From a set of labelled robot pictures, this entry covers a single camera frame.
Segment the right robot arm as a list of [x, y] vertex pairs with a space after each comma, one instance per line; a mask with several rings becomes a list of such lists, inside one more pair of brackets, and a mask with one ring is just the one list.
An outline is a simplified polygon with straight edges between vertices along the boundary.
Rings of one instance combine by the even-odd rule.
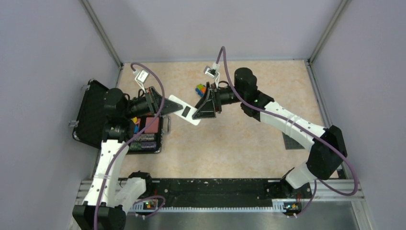
[[345, 145], [341, 130], [313, 124], [283, 108], [272, 97], [257, 87], [257, 78], [249, 68], [238, 68], [234, 73], [234, 87], [220, 87], [219, 72], [207, 66], [204, 73], [214, 79], [206, 84], [204, 96], [196, 104], [194, 120], [215, 118], [222, 112], [222, 106], [240, 103], [244, 113], [259, 122], [271, 125], [294, 139], [309, 151], [308, 159], [293, 168], [283, 177], [281, 192], [286, 197], [294, 197], [300, 187], [313, 180], [327, 180], [343, 162], [336, 154], [344, 157]]

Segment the white remote control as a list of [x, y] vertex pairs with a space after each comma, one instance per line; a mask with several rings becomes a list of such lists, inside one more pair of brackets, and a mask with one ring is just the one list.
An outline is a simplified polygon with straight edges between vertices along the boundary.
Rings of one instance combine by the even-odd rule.
[[174, 112], [175, 115], [177, 115], [181, 119], [183, 119], [195, 126], [199, 125], [201, 120], [193, 118], [193, 115], [195, 114], [195, 112], [197, 112], [197, 108], [184, 102], [183, 100], [176, 97], [175, 95], [170, 95], [169, 100], [171, 100], [172, 102], [178, 103], [182, 106], [182, 109]]

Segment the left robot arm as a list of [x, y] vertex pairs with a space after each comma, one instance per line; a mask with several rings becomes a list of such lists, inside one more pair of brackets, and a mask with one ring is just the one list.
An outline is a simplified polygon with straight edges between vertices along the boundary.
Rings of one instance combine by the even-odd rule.
[[75, 205], [72, 216], [82, 230], [122, 230], [126, 215], [139, 198], [153, 194], [150, 174], [137, 172], [117, 192], [119, 173], [130, 143], [142, 134], [137, 133], [133, 118], [161, 115], [183, 109], [177, 102], [160, 95], [154, 87], [146, 89], [142, 97], [128, 99], [122, 90], [109, 89], [102, 97], [102, 114], [106, 121], [101, 133], [101, 155], [89, 191], [80, 205]]

